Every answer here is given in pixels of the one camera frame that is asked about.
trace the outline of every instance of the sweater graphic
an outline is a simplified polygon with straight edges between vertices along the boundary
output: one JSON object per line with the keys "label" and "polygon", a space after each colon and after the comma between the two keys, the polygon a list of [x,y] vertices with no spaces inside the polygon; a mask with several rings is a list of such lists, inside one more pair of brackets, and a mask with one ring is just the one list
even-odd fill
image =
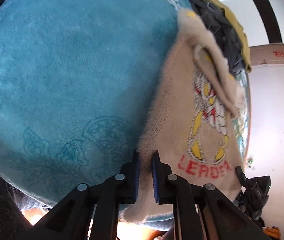
{"label": "sweater graphic", "polygon": [[207,163],[202,149],[199,130],[203,122],[208,123],[223,135],[219,142],[213,160],[214,165],[219,164],[225,158],[229,145],[229,134],[226,129],[227,115],[224,105],[220,102],[210,82],[200,71],[197,71],[194,79],[194,105],[198,109],[192,122],[188,140],[188,153],[192,159],[200,163]]}

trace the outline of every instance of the beige sweater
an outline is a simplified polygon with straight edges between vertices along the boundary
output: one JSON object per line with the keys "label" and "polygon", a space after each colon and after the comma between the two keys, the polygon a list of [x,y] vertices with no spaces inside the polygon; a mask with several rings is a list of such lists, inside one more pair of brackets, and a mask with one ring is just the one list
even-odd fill
{"label": "beige sweater", "polygon": [[200,17],[181,9],[178,26],[138,146],[138,199],[124,212],[128,222],[172,212],[172,205],[155,203],[151,172],[155,150],[173,173],[189,183],[213,183],[231,200],[241,189],[234,172],[242,163],[231,117],[237,116],[244,92]]}

